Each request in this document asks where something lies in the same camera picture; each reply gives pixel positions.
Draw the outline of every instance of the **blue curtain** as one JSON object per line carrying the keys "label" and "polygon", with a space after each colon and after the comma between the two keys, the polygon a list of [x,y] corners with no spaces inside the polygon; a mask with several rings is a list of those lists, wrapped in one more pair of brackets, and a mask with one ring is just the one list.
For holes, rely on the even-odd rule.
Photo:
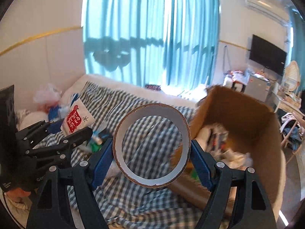
{"label": "blue curtain", "polygon": [[289,8],[291,26],[293,28],[293,48],[291,60],[298,63],[301,82],[298,91],[305,90],[305,22],[295,7]]}
{"label": "blue curtain", "polygon": [[165,48],[167,84],[190,90],[210,84],[219,33],[219,0],[172,0]]}
{"label": "blue curtain", "polygon": [[87,0],[87,73],[189,90],[214,72],[219,0]]}

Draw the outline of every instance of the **cardboard box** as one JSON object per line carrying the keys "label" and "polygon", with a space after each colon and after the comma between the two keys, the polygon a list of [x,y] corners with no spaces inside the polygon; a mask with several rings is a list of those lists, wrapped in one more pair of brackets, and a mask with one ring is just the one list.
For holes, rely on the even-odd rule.
{"label": "cardboard box", "polygon": [[[285,182],[281,173],[285,162],[282,160],[281,136],[275,114],[254,98],[215,86],[201,103],[190,124],[191,138],[196,138],[204,126],[216,122],[229,131],[227,147],[251,154],[253,168],[260,177],[272,207],[281,204],[283,191],[280,190],[280,184]],[[180,154],[180,149],[177,149],[171,159],[172,166],[178,163]],[[189,177],[192,169],[193,165],[189,162],[184,173],[167,187],[204,209],[209,192]]]}

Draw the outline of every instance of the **air conditioner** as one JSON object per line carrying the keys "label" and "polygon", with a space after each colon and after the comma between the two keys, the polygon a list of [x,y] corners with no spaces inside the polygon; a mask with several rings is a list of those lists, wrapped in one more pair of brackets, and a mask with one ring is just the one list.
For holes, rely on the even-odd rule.
{"label": "air conditioner", "polygon": [[289,15],[284,9],[264,0],[245,0],[245,2],[247,8],[269,17],[284,27],[289,26]]}

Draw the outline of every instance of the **wall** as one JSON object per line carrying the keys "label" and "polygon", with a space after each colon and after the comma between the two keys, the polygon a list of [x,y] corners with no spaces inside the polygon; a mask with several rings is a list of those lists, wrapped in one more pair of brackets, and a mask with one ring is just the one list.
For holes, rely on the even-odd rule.
{"label": "wall", "polygon": [[[81,26],[83,0],[14,0],[0,21],[0,52],[30,36]],[[85,73],[82,29],[35,39],[0,56],[0,89],[15,84],[15,108],[51,82],[65,91]]]}
{"label": "wall", "polygon": [[[245,0],[221,0],[221,26],[219,39],[236,45],[251,48],[252,35],[255,34],[279,48],[286,50],[284,41],[287,39],[287,31],[279,23],[268,17],[257,13],[245,6]],[[219,43],[218,55],[216,59],[213,84],[222,84],[223,82],[223,51],[225,43]],[[245,70],[249,65],[259,70],[263,67],[249,60],[247,50],[228,46],[232,69]],[[228,71],[227,57],[225,60],[224,71]],[[277,79],[273,71],[266,71],[271,79]]]}
{"label": "wall", "polygon": [[0,52],[27,37],[80,26],[83,0],[14,0],[0,21]]}

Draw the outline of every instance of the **green item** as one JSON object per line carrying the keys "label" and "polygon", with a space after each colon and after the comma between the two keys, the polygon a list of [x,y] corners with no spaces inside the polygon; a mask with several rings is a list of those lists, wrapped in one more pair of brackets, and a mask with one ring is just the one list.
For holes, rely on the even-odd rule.
{"label": "green item", "polygon": [[190,176],[191,176],[191,178],[193,178],[194,180],[200,181],[200,180],[199,180],[199,177],[198,177],[198,174],[197,174],[197,171],[196,171],[195,169],[193,169],[193,170],[191,171]]}
{"label": "green item", "polygon": [[98,145],[97,143],[91,143],[92,153],[98,152],[101,148],[102,148],[101,145]]}

